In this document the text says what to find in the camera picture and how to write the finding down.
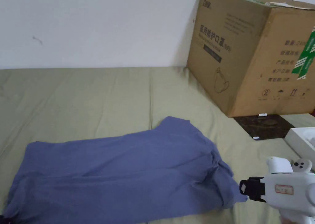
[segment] blue cloth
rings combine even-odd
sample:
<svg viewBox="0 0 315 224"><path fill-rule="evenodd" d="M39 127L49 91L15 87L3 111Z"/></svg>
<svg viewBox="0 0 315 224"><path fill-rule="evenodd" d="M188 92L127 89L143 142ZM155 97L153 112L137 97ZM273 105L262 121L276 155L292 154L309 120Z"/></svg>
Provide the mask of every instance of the blue cloth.
<svg viewBox="0 0 315 224"><path fill-rule="evenodd" d="M27 146L5 217L19 223L141 223L247 200L188 120L118 137Z"/></svg>

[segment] white box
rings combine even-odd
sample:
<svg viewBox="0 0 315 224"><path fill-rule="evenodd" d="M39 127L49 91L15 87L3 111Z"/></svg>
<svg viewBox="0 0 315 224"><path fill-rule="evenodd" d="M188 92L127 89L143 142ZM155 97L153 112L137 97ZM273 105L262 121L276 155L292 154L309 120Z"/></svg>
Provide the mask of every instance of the white box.
<svg viewBox="0 0 315 224"><path fill-rule="evenodd" d="M301 158L311 160L315 170L315 128L291 128L285 141Z"/></svg>

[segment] bed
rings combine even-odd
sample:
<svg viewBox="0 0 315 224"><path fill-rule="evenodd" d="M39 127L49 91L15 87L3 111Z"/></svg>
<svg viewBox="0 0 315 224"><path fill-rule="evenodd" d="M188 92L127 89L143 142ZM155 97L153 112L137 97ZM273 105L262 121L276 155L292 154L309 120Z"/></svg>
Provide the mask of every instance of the bed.
<svg viewBox="0 0 315 224"><path fill-rule="evenodd" d="M283 139L254 141L211 101L186 68L9 69L0 71L0 210L33 141L65 142L155 128L188 119L218 147L237 182L267 172L268 156L298 159ZM308 114L283 116L314 127ZM157 220L169 223L278 223L277 210L247 201L233 209Z"/></svg>

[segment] cardboard box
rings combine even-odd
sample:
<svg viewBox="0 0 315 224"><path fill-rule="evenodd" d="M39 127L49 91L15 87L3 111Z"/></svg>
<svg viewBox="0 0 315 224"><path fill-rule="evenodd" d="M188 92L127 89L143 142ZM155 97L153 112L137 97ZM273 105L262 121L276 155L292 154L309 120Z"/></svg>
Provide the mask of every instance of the cardboard box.
<svg viewBox="0 0 315 224"><path fill-rule="evenodd" d="M228 116L315 108L315 5L200 0L187 66Z"/></svg>

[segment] wall stain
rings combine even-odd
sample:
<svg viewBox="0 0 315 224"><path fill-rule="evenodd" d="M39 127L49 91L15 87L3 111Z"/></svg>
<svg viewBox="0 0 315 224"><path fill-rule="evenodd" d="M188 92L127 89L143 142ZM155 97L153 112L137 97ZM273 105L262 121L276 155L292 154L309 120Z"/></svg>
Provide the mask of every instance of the wall stain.
<svg viewBox="0 0 315 224"><path fill-rule="evenodd" d="M42 44L42 41L41 41L40 39L36 38L35 36L33 36L33 40L36 40L36 41L38 41L41 45L43 45L43 44Z"/></svg>

